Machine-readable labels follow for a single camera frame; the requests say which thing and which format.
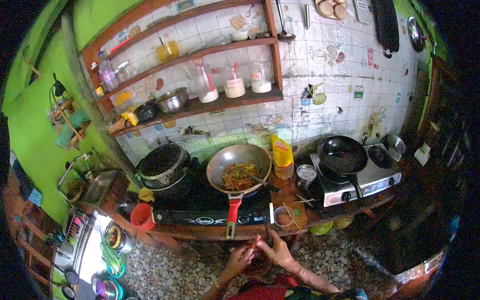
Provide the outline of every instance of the jar label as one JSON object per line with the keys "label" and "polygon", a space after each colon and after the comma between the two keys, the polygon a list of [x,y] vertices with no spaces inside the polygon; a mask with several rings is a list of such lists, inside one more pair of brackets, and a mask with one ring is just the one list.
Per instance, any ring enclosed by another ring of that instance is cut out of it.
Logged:
{"label": "jar label", "polygon": [[250,73],[250,79],[252,80],[262,80],[262,74],[258,73]]}
{"label": "jar label", "polygon": [[115,74],[113,72],[106,73],[103,76],[103,80],[105,81],[105,83],[110,82],[113,78],[115,78]]}
{"label": "jar label", "polygon": [[227,87],[237,87],[243,84],[243,80],[241,78],[227,80]]}

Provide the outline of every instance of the wok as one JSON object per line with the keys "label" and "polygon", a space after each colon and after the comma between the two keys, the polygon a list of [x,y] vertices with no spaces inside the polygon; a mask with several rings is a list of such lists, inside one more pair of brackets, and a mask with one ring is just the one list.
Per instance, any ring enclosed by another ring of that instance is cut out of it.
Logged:
{"label": "wok", "polygon": [[329,136],[317,145],[317,155],[327,169],[353,184],[357,198],[363,203],[357,173],[367,166],[368,155],[362,145],[347,136]]}
{"label": "wok", "polygon": [[232,240],[235,235],[235,224],[237,223],[238,208],[244,194],[258,189],[262,184],[257,183],[249,189],[232,192],[226,191],[223,187],[223,173],[228,170],[229,165],[240,163],[252,163],[255,169],[260,172],[259,178],[266,180],[272,168],[272,160],[268,153],[252,144],[239,144],[228,146],[218,151],[210,160],[206,174],[210,184],[217,190],[228,195],[230,209],[227,217],[227,239]]}

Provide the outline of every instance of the chopsticks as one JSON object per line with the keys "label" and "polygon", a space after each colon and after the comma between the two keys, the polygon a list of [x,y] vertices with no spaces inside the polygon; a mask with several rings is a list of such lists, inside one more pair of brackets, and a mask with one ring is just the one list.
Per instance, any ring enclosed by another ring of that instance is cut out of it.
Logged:
{"label": "chopsticks", "polygon": [[290,211],[288,210],[287,206],[285,205],[284,202],[282,202],[283,204],[283,207],[285,208],[285,210],[287,211],[288,215],[290,216],[290,218],[292,219],[293,223],[295,223],[295,225],[297,226],[298,229],[300,229],[300,226],[297,224],[297,222],[295,222],[295,219],[293,218],[292,214],[290,213]]}

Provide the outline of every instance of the black wok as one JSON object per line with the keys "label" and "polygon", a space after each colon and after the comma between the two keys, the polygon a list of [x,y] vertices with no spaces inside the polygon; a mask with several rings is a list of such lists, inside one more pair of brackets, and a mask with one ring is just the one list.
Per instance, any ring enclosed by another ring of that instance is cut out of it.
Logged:
{"label": "black wok", "polygon": [[368,155],[362,145],[347,136],[334,135],[318,144],[317,155],[324,167],[337,176],[346,177],[353,184],[363,206],[357,173],[367,166]]}

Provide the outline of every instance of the tin can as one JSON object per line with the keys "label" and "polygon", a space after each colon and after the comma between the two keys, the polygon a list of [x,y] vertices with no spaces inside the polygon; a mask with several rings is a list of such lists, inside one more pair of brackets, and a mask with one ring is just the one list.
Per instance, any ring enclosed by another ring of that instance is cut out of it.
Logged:
{"label": "tin can", "polygon": [[315,167],[310,165],[301,165],[297,168],[297,185],[300,189],[307,191],[310,184],[317,177]]}

